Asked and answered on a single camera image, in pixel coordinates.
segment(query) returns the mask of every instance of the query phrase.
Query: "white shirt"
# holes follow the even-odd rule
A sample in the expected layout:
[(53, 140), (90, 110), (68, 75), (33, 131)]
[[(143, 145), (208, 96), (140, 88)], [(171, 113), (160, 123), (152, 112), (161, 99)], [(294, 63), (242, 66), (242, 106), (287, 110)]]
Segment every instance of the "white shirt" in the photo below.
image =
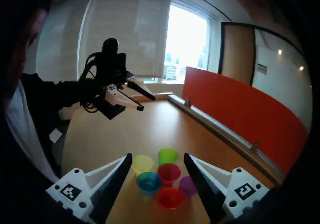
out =
[(52, 182), (59, 179), (54, 174), (41, 147), (30, 115), (26, 94), (21, 81), (11, 99), (5, 99), (5, 116), (14, 139), (35, 167)]

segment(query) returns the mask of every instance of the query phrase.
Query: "pink cup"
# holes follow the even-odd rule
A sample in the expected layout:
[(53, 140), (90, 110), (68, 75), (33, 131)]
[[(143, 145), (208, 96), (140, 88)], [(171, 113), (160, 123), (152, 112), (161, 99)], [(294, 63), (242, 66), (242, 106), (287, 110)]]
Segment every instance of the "pink cup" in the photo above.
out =
[(179, 167), (173, 163), (165, 163), (159, 166), (158, 175), (163, 186), (171, 186), (181, 175)]
[(189, 198), (197, 193), (197, 188), (193, 184), (190, 176), (185, 176), (181, 179), (179, 189), (183, 192), (184, 197)]

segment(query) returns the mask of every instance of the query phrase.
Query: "wall sign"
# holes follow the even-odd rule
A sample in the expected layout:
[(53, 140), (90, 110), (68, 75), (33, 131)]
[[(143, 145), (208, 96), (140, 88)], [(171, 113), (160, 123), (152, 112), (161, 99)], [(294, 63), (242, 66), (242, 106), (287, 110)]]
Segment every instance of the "wall sign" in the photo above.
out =
[(266, 75), (267, 74), (267, 66), (258, 64), (257, 71)]

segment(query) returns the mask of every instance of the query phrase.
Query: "red cup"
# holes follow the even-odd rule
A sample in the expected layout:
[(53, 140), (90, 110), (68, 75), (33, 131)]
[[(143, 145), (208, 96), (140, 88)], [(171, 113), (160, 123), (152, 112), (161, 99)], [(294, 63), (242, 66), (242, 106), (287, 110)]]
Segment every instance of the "red cup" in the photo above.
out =
[(172, 186), (175, 180), (181, 175), (179, 167), (173, 163), (165, 163), (158, 168), (158, 175), (163, 186)]
[(164, 209), (176, 209), (184, 203), (184, 195), (179, 189), (168, 187), (159, 193), (158, 203)]

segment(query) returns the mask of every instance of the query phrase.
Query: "black jacket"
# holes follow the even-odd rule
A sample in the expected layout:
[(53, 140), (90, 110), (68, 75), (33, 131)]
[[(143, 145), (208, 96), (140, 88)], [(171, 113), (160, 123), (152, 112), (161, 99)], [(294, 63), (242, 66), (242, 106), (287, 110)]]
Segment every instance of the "black jacket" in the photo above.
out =
[(48, 130), (48, 116), (58, 114), (63, 107), (71, 107), (81, 99), (94, 93), (94, 82), (86, 79), (83, 82), (65, 81), (55, 84), (43, 81), (38, 74), (22, 74), (21, 82), (26, 94), (28, 108), (36, 128), (44, 154), (55, 174), (60, 177), (60, 168), (56, 164), (51, 150)]
[[(37, 74), (23, 74), (21, 80), (42, 148), (50, 165), (57, 170), (44, 120), (47, 115), (62, 107), (70, 107), (82, 98), (95, 95), (94, 81), (86, 79), (81, 83), (54, 84), (42, 81)], [(2, 213), (14, 223), (82, 223), (46, 193), (45, 190), (53, 183), (23, 153), (3, 115), (0, 121), (3, 133), (0, 145), (0, 187), (4, 201)]]

